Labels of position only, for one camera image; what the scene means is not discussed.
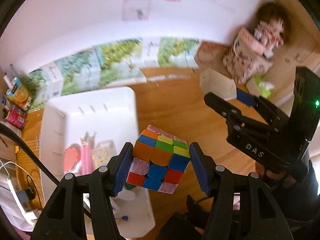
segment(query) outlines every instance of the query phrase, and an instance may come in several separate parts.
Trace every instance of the wooden desk surface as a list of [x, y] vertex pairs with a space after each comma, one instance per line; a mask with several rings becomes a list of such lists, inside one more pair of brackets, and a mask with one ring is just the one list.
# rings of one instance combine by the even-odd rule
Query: wooden desk surface
[[[247, 175], [254, 171], [254, 160], [226, 142], [227, 126], [225, 119], [207, 107], [203, 93], [199, 87], [199, 76], [191, 70], [186, 73], [189, 79], [148, 82], [130, 86], [136, 93], [137, 111], [140, 132], [152, 124], [168, 133], [187, 141], [188, 144], [198, 142], [204, 154], [212, 156], [217, 164], [224, 165], [229, 170]], [[233, 100], [243, 115], [261, 121], [260, 116], [244, 104]], [[33, 152], [36, 150], [36, 135], [40, 133], [43, 111], [29, 114], [28, 123], [23, 131], [22, 139]], [[36, 183], [40, 185], [39, 170], [22, 151], [17, 154], [17, 162], [31, 173]], [[21, 185], [25, 185], [25, 174], [17, 170]], [[173, 195], [150, 191], [152, 208], [156, 219], [155, 228], [144, 240], [154, 239], [160, 228], [174, 212], [185, 212], [187, 194], [198, 200], [204, 197], [200, 190], [192, 165], [189, 165], [178, 188]], [[32, 206], [40, 208], [37, 199]], [[210, 208], [210, 200], [203, 206]]]

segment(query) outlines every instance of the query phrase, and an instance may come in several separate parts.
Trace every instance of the white cloth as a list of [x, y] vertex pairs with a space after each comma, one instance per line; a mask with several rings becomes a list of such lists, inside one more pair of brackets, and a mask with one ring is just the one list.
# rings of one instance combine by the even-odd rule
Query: white cloth
[[[9, 189], [8, 184], [0, 182], [0, 185]], [[22, 231], [33, 231], [34, 227], [24, 219], [11, 191], [2, 187], [0, 187], [0, 205], [12, 225]]]

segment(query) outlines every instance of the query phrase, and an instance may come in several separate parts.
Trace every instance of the pink bottle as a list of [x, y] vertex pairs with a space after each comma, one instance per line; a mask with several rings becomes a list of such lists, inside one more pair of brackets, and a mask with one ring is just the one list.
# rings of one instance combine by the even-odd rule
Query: pink bottle
[[91, 174], [93, 172], [93, 160], [91, 154], [92, 137], [80, 138], [81, 141], [81, 175]]

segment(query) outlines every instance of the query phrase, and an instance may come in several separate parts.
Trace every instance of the white storage tray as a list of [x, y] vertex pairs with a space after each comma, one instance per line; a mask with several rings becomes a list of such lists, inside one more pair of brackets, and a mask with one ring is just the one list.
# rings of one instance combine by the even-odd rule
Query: white storage tray
[[[58, 180], [64, 176], [64, 150], [71, 144], [80, 144], [80, 137], [88, 132], [94, 136], [94, 145], [114, 140], [117, 154], [125, 142], [135, 143], [138, 122], [135, 93], [129, 87], [109, 88], [50, 99], [44, 109], [40, 160]], [[47, 202], [55, 184], [41, 172], [44, 200]], [[136, 198], [121, 200], [120, 214], [128, 221], [117, 220], [120, 234], [125, 238], [142, 237], [154, 226], [155, 221], [147, 189], [133, 189]], [[87, 234], [91, 225], [86, 220]]]

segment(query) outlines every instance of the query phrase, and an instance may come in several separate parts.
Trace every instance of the bolt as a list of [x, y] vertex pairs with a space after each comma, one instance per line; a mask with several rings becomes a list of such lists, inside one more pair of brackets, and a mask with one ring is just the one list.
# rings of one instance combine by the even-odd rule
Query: bolt
[[65, 179], [72, 179], [73, 178], [73, 174], [72, 173], [67, 173], [65, 176], [64, 176]]
[[250, 173], [250, 176], [251, 176], [252, 178], [254, 178], [254, 179], [257, 179], [257, 178], [259, 177], [259, 174], [256, 173], [256, 172], [251, 172], [251, 173]]
[[224, 169], [225, 169], [225, 168], [224, 168], [222, 165], [216, 166], [216, 170], [217, 170], [217, 171], [221, 171], [221, 172], [222, 172], [222, 171], [224, 171]]
[[107, 166], [101, 166], [99, 168], [99, 172], [106, 172], [108, 170], [108, 167]]

